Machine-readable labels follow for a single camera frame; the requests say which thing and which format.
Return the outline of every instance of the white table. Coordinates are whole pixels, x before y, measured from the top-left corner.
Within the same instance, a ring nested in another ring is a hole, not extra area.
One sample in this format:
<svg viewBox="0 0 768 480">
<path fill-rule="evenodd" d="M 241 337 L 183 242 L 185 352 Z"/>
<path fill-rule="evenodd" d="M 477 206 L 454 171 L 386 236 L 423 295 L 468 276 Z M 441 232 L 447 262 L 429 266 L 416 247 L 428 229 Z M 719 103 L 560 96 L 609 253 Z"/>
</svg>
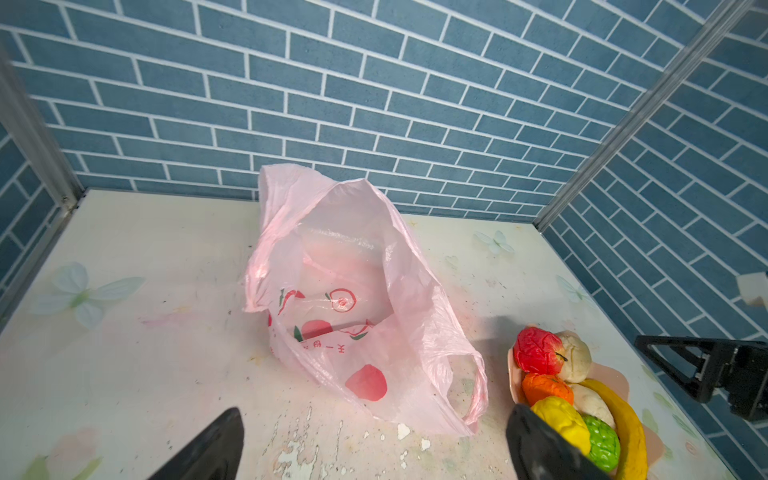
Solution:
<svg viewBox="0 0 768 480">
<path fill-rule="evenodd" d="M 54 480 L 71 480 L 98 458 L 90 478 L 144 479 L 230 406 L 245 424 L 241 479 L 515 478 L 504 437 L 506 353 L 527 323 L 575 330 L 595 361 L 629 379 L 631 405 L 671 451 L 649 478 L 732 478 L 695 429 L 674 420 L 690 425 L 603 313 L 568 299 L 557 276 L 578 282 L 533 226 L 406 217 L 485 357 L 490 405 L 478 435 L 428 436 L 380 422 L 270 355 L 266 316 L 241 311 L 258 204 L 96 190 L 0 336 L 3 478 L 21 478 L 47 455 Z M 516 253 L 492 256 L 476 230 L 500 230 Z M 130 276 L 145 283 L 94 329 L 72 310 L 30 314 L 52 273 L 70 262 L 87 268 L 91 288 Z M 455 364 L 450 399 L 461 411 L 473 374 Z"/>
</svg>

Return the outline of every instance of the table surface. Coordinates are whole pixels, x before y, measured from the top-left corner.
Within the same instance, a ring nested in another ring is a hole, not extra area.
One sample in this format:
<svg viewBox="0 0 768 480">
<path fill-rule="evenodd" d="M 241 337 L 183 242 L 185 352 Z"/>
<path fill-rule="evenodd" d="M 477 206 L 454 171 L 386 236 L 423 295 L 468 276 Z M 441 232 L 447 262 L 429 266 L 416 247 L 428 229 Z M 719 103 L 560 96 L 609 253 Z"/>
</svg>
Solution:
<svg viewBox="0 0 768 480">
<path fill-rule="evenodd" d="M 270 355 L 266 316 L 242 312 L 242 275 L 259 205 L 91 191 L 0 336 L 0 465 L 52 480 L 144 479 L 226 408 L 243 414 L 238 479 L 515 478 L 504 437 L 507 350 L 529 323 L 576 331 L 620 370 L 630 404 L 667 454 L 648 477 L 733 478 L 687 417 L 532 225 L 406 215 L 465 334 L 485 358 L 489 407 L 473 437 L 424 435 L 374 419 Z M 501 231 L 494 256 L 475 231 Z M 67 309 L 29 312 L 53 272 L 82 264 L 89 288 L 144 284 L 87 329 Z M 449 399 L 468 405 L 455 364 Z"/>
</svg>

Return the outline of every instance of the blue brick wall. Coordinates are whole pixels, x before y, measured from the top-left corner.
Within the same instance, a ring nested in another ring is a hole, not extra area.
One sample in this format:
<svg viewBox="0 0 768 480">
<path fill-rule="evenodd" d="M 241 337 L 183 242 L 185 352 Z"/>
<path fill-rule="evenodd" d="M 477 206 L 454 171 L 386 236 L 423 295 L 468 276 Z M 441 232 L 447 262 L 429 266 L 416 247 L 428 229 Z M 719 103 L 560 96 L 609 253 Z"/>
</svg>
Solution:
<svg viewBox="0 0 768 480">
<path fill-rule="evenodd" d="M 294 162 L 402 212 L 531 222 L 716 2 L 4 6 L 85 187 L 256 200 L 259 167 Z"/>
<path fill-rule="evenodd" d="M 0 125 L 0 297 L 48 229 L 56 211 L 50 193 Z"/>
<path fill-rule="evenodd" d="M 766 341 L 735 276 L 768 270 L 768 2 L 758 2 L 544 235 L 631 341 Z M 741 478 L 768 474 L 768 423 L 680 399 Z"/>
</svg>

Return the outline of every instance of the pink plastic bag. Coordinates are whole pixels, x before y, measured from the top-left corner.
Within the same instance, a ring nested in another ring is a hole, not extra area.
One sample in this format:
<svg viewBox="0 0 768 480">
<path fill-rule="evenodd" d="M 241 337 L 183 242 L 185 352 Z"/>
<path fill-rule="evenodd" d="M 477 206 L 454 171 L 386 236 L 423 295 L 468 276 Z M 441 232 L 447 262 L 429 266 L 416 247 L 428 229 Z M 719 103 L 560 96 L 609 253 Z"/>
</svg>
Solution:
<svg viewBox="0 0 768 480">
<path fill-rule="evenodd" d="M 245 310 L 269 311 L 273 354 L 376 418 L 476 433 L 488 406 L 482 356 L 392 203 L 367 180 L 292 164 L 262 167 L 259 193 Z M 447 398 L 451 355 L 477 366 L 463 419 Z"/>
</svg>

